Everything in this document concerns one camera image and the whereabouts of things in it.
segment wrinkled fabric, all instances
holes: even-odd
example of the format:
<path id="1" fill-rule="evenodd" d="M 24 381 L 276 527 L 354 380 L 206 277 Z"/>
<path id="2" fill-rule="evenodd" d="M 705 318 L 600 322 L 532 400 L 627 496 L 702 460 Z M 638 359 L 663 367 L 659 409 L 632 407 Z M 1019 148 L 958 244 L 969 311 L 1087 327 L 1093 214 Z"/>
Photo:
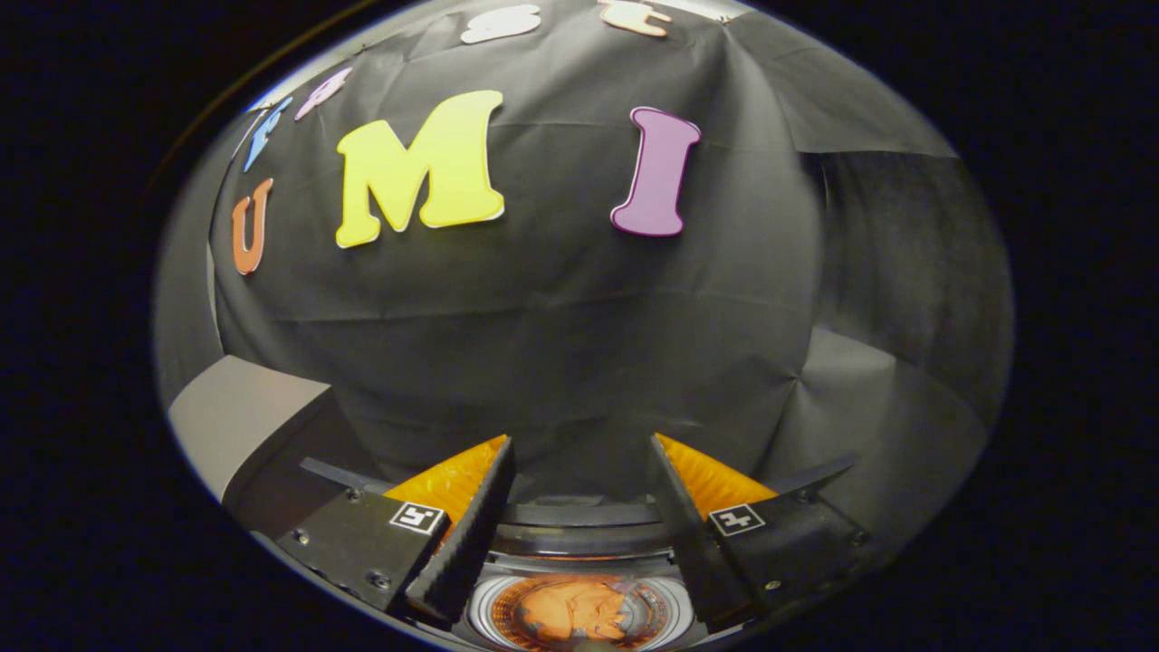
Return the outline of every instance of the wrinkled fabric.
<path id="1" fill-rule="evenodd" d="M 852 452 L 826 497 L 887 544 L 912 536 L 984 447 L 1013 343 L 1005 251 L 962 162 L 772 17 L 665 8 L 658 39 L 595 2 L 540 6 L 535 30 L 471 46 L 486 9 L 427 21 L 292 93 L 290 116 L 353 66 L 225 175 L 210 243 L 226 353 L 331 384 L 389 482 L 498 434 L 516 501 L 640 500 L 654 432 L 765 482 Z M 503 94 L 487 145 L 503 215 L 338 248 L 337 141 L 386 119 L 409 144 L 439 102 L 482 89 Z M 704 134 L 678 236 L 608 218 L 640 105 Z M 265 251 L 242 277 L 229 211 L 267 177 Z"/>

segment letter m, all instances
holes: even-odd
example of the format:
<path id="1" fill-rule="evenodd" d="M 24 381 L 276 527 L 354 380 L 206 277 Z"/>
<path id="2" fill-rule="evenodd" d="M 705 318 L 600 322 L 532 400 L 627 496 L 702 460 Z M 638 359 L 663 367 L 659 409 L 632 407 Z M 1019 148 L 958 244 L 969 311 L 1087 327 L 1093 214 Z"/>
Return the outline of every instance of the letter m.
<path id="1" fill-rule="evenodd" d="M 453 226 L 503 214 L 503 195 L 487 173 L 487 122 L 503 102 L 497 90 L 476 90 L 443 101 L 427 117 L 410 148 L 386 120 L 376 120 L 338 141 L 345 156 L 342 185 L 342 248 L 378 239 L 381 224 L 370 212 L 374 195 L 386 221 L 406 230 L 423 178 L 430 175 L 418 218 L 427 226 Z"/>

